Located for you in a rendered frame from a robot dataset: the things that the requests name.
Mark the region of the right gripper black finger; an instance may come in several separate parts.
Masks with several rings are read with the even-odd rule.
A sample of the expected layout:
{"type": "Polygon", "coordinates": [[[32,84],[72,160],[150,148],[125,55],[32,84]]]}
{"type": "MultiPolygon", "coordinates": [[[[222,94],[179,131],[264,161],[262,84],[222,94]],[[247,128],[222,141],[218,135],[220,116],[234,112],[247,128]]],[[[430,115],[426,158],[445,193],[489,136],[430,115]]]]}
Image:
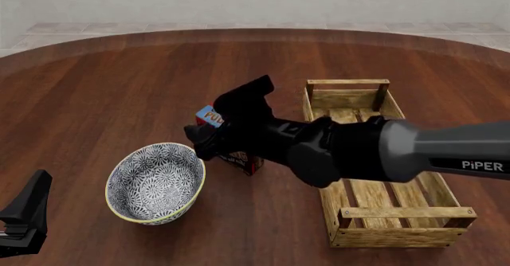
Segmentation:
{"type": "Polygon", "coordinates": [[[217,129],[209,124],[186,125],[184,127],[186,137],[193,144],[198,158],[209,161],[218,155],[217,129]]]}
{"type": "Polygon", "coordinates": [[[273,82],[269,75],[260,76],[259,78],[238,86],[237,88],[223,93],[216,99],[216,105],[222,106],[236,100],[250,99],[250,98],[264,98],[269,93],[274,91],[273,82]]]}

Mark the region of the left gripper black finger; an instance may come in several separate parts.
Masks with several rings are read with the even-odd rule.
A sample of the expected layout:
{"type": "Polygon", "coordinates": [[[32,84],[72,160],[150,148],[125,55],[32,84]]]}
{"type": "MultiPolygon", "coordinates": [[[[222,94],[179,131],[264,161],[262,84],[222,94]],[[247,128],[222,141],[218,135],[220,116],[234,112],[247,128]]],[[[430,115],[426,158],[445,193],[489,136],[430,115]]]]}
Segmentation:
{"type": "Polygon", "coordinates": [[[37,170],[18,196],[0,210],[0,220],[6,223],[42,223],[52,180],[46,170],[37,170]]]}

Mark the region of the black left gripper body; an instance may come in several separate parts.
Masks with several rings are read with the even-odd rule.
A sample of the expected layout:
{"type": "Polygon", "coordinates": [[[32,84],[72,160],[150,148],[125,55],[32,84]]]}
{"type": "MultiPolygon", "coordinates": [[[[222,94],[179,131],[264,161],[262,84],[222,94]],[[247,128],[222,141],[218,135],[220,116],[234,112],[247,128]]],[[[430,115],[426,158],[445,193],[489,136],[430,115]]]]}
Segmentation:
{"type": "Polygon", "coordinates": [[[0,231],[0,258],[38,254],[47,237],[45,218],[24,220],[0,217],[5,229],[0,231]]]}

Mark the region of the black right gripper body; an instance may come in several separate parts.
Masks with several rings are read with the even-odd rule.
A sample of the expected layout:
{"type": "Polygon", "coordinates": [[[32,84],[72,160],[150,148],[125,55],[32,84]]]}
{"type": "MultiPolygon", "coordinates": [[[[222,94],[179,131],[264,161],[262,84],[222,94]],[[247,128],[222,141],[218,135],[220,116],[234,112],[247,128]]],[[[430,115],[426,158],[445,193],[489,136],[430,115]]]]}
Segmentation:
{"type": "Polygon", "coordinates": [[[267,124],[274,119],[272,108],[263,96],[219,96],[214,109],[223,124],[218,128],[219,148],[214,155],[238,151],[280,162],[281,153],[270,141],[267,124]]]}

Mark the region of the black white patterned bowl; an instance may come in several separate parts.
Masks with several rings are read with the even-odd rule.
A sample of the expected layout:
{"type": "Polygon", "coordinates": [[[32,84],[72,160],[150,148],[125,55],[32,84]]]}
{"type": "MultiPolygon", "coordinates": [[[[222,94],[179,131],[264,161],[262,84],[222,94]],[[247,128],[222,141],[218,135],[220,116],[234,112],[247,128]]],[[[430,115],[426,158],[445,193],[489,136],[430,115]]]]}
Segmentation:
{"type": "Polygon", "coordinates": [[[108,208],[139,225],[179,219],[197,200],[206,179],[204,162],[181,143],[154,143],[130,153],[110,173],[108,208]]]}

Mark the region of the wooden slat tray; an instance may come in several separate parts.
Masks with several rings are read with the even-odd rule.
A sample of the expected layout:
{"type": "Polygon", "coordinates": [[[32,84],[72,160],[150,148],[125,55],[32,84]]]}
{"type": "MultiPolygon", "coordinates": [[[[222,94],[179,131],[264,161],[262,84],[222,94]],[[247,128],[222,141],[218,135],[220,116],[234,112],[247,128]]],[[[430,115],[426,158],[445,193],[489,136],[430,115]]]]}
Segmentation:
{"type": "MultiPolygon", "coordinates": [[[[403,119],[389,86],[390,81],[377,79],[308,80],[304,118],[329,115],[338,123],[364,122],[373,115],[403,119]]],[[[333,248],[444,248],[477,219],[436,172],[422,172],[408,183],[343,179],[319,192],[333,248]]]]}

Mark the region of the printed pudding box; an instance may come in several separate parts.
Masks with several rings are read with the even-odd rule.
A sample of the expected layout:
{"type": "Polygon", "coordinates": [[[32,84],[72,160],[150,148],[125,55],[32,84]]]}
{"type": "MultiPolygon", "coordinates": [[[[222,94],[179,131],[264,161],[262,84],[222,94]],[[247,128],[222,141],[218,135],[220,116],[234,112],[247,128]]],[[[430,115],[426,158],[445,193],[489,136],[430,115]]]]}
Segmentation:
{"type": "MultiPolygon", "coordinates": [[[[222,117],[211,105],[206,105],[204,108],[199,110],[195,115],[195,120],[199,126],[208,124],[212,127],[218,128],[223,124],[222,117]]],[[[262,158],[258,158],[255,155],[249,155],[243,151],[218,155],[218,157],[224,162],[242,170],[248,176],[253,176],[257,170],[264,165],[264,160],[262,158]]]]}

